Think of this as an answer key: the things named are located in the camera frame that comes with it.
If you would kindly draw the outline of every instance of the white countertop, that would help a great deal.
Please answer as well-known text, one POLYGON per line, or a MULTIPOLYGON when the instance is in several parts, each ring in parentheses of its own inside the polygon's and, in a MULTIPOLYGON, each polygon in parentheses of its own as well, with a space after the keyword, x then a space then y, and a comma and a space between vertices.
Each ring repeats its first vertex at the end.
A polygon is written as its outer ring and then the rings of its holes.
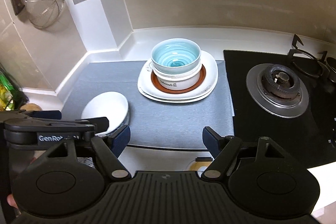
MULTIPOLYGON (((195 41, 202 50, 209 52, 216 60, 223 60, 223 50, 243 50, 287 54, 291 48, 293 34, 256 30, 249 28, 151 28, 135 30, 132 33, 132 43, 125 49, 122 61, 148 60, 153 46, 165 39, 181 37, 195 41)), ((327 42, 301 37, 304 46, 300 48, 318 57, 318 52, 328 50, 329 56, 336 56, 336 45, 327 42)), ((51 109, 53 103, 42 102, 30 98, 31 102, 40 104, 43 109, 51 109)), ((318 210, 336 201, 336 162, 314 167, 309 171, 320 184, 320 198, 314 208, 318 210)))

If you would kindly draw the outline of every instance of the screw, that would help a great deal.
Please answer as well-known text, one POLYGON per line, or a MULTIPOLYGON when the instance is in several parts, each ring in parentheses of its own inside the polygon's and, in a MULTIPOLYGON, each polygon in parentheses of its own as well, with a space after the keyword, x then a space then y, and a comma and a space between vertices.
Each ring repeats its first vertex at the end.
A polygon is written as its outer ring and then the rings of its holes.
POLYGON ((204 172, 204 175, 210 179, 216 179, 221 176, 221 173, 217 170, 207 170, 204 172))
POLYGON ((128 172, 126 170, 118 169, 112 172, 112 176, 117 179, 122 179, 128 176, 128 172))

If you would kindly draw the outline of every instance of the gas stove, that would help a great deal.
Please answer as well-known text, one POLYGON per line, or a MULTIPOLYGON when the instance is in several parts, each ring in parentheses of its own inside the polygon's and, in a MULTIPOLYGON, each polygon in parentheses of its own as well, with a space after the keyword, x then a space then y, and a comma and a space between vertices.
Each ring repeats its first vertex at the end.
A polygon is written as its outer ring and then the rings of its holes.
POLYGON ((336 161, 336 85, 322 61, 293 56, 306 53, 295 39, 288 56, 224 51, 224 59, 235 136, 246 142, 268 136, 311 168, 336 161))

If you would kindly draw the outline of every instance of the white ceramic bowl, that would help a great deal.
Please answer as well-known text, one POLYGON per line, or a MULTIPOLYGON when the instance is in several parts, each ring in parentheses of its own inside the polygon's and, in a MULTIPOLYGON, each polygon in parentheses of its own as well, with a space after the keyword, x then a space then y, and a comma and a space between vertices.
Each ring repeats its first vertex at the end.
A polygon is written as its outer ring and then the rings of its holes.
POLYGON ((161 86, 169 90, 185 90, 195 85, 200 78, 202 64, 197 70, 181 77, 169 77, 154 71, 161 86))
POLYGON ((151 58, 155 68, 166 74, 186 73, 200 63, 201 49, 185 38, 164 40, 152 49, 151 58))
POLYGON ((110 91, 101 93, 88 102, 82 112, 82 119, 106 117, 109 119, 109 128, 106 132, 99 134, 107 134, 122 124, 127 112, 128 102, 126 97, 121 93, 110 91))
POLYGON ((177 75, 170 75, 170 74, 167 74, 167 73, 163 73, 161 71, 159 71, 156 67, 154 67, 153 65, 153 62, 151 62, 150 64, 150 67, 153 69, 153 72, 157 75, 157 76, 162 76, 163 79, 165 79, 165 77, 168 79, 168 80, 171 80, 171 79, 179 79, 181 77, 185 77, 185 76, 189 76, 189 75, 192 75, 192 74, 195 74, 196 72, 200 71, 201 68, 202 68, 202 63, 199 62, 199 64, 193 68, 191 71, 188 71, 188 72, 185 72, 185 73, 180 73, 180 74, 177 74, 177 75))

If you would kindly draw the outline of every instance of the burner cap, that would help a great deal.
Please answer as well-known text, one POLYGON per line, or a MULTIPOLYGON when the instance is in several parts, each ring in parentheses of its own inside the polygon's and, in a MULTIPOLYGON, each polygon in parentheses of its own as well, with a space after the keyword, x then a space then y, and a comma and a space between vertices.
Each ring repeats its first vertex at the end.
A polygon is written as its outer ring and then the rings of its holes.
POLYGON ((299 77, 283 65, 268 66, 264 71, 262 83, 268 92, 283 99, 296 98, 300 90, 299 77))

